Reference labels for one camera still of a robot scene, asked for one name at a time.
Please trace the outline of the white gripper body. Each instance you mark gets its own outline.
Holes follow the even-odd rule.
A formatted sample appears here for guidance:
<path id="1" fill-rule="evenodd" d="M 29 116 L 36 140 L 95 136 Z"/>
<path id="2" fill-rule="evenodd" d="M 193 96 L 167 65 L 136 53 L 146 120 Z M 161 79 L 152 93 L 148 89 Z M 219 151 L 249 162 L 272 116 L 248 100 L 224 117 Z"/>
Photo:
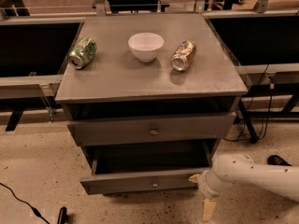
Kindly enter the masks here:
<path id="1" fill-rule="evenodd" d="M 232 175 L 225 172 L 217 172 L 209 169 L 201 173 L 198 187 L 208 199 L 216 199 L 233 185 Z"/>

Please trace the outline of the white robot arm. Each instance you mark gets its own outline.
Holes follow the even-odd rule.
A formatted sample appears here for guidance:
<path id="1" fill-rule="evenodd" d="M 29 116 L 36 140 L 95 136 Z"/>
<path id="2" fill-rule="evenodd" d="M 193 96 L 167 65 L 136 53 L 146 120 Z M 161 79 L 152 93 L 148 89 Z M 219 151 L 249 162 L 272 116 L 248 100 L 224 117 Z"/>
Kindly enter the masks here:
<path id="1" fill-rule="evenodd" d="M 288 164 L 278 155 L 271 155 L 267 164 L 255 163 L 247 154 L 222 154 L 213 158 L 212 167 L 188 180 L 198 185 L 204 195 L 202 221 L 213 216 L 217 199 L 228 188 L 238 184 L 251 184 L 299 201 L 299 167 Z"/>

